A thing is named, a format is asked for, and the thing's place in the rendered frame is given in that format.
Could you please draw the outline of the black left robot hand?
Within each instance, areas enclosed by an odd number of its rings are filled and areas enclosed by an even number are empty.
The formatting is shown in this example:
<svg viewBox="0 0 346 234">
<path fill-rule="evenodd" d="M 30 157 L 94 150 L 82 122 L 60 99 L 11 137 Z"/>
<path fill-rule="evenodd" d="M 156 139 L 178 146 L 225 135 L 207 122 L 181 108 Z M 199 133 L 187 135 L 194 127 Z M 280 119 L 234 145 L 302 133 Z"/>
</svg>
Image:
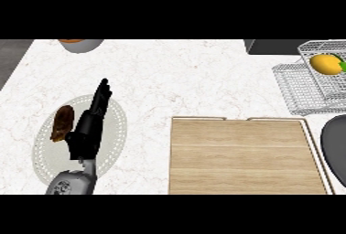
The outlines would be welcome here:
<svg viewBox="0 0 346 234">
<path fill-rule="evenodd" d="M 108 79 L 102 79 L 91 107 L 83 111 L 74 131 L 65 136 L 71 160 L 92 160 L 96 158 L 102 142 L 102 121 L 111 95 Z"/>
</svg>

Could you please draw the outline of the wooden tray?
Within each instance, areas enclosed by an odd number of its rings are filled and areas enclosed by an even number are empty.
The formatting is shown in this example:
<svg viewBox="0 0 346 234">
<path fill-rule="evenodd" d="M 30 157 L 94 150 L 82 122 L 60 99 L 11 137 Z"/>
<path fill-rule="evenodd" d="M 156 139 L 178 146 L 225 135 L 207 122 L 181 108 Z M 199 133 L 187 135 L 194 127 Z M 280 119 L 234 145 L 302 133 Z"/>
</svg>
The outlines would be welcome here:
<svg viewBox="0 0 346 234">
<path fill-rule="evenodd" d="M 333 193 L 306 120 L 175 117 L 169 192 Z"/>
</svg>

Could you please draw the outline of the yellow lemon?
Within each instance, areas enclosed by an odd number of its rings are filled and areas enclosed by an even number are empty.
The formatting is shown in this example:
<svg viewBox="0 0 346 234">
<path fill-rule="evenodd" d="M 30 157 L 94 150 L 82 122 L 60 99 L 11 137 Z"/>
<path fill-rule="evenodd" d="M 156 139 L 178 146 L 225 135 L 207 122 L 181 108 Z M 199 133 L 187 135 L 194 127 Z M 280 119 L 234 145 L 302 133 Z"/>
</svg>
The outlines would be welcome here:
<svg viewBox="0 0 346 234">
<path fill-rule="evenodd" d="M 340 66 L 342 60 L 332 54 L 320 54 L 315 55 L 309 59 L 311 67 L 323 74 L 323 75 L 337 75 L 342 72 Z"/>
</svg>

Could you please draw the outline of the white oval placemat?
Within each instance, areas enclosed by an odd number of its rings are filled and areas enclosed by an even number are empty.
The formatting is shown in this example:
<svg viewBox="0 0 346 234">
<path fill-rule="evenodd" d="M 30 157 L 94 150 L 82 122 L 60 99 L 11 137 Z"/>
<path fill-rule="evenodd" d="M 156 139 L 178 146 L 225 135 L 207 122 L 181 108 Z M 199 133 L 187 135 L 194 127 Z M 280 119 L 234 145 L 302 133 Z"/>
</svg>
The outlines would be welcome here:
<svg viewBox="0 0 346 234">
<path fill-rule="evenodd" d="M 49 185 L 57 175 L 67 170 L 82 171 L 85 168 L 71 160 L 65 141 L 51 140 L 55 123 L 55 112 L 48 117 L 34 140 L 33 167 L 37 177 Z M 102 177 L 119 160 L 128 137 L 126 112 L 114 99 L 110 99 L 102 122 L 102 143 L 96 156 L 96 175 Z"/>
</svg>

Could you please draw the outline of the brown bread loaf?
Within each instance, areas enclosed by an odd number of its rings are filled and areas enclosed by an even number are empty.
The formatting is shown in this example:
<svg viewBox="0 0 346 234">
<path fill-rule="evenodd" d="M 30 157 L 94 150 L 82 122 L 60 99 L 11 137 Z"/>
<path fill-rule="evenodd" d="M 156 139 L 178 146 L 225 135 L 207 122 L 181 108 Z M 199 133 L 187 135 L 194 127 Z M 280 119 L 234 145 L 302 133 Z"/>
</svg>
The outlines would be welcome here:
<svg viewBox="0 0 346 234">
<path fill-rule="evenodd" d="M 73 129 L 74 109 L 70 105 L 62 106 L 55 114 L 54 130 L 51 140 L 60 142 L 65 139 L 67 133 Z"/>
</svg>

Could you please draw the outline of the grey bowl with orange content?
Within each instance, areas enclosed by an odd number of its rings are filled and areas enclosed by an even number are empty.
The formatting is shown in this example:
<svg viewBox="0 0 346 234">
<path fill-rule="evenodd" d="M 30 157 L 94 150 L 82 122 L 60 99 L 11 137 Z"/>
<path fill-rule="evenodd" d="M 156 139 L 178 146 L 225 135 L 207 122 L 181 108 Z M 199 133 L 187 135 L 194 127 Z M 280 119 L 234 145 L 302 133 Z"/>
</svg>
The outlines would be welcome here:
<svg viewBox="0 0 346 234">
<path fill-rule="evenodd" d="M 102 43 L 102 39 L 60 39 L 62 47 L 71 53 L 88 53 Z"/>
</svg>

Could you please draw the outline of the dark grey appliance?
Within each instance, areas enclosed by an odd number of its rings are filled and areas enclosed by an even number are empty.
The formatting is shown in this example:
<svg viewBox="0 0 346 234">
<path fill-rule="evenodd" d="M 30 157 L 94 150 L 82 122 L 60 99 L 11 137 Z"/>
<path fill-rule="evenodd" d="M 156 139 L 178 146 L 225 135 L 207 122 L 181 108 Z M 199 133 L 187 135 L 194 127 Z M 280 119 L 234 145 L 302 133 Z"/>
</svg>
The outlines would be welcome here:
<svg viewBox="0 0 346 234">
<path fill-rule="evenodd" d="M 298 55 L 298 48 L 306 39 L 246 39 L 244 47 L 249 55 Z"/>
</svg>

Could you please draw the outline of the dark grey round object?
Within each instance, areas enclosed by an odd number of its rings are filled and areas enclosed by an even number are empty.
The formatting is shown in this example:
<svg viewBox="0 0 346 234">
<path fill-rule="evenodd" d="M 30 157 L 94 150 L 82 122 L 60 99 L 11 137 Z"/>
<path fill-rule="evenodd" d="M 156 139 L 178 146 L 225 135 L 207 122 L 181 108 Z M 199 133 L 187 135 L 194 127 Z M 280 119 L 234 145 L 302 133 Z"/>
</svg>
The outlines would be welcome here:
<svg viewBox="0 0 346 234">
<path fill-rule="evenodd" d="M 323 127 L 321 147 L 330 170 L 346 187 L 346 114 L 336 116 Z"/>
</svg>

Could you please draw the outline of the green leaf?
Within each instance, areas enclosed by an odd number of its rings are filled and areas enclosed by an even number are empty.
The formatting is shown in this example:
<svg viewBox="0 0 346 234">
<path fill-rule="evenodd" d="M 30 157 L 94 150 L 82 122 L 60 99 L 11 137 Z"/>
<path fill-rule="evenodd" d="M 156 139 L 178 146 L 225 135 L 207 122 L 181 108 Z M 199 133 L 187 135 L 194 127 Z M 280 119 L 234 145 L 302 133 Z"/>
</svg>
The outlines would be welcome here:
<svg viewBox="0 0 346 234">
<path fill-rule="evenodd" d="M 342 71 L 346 72 L 346 61 L 337 54 L 333 54 L 333 55 L 339 59 L 339 65 L 340 65 Z"/>
</svg>

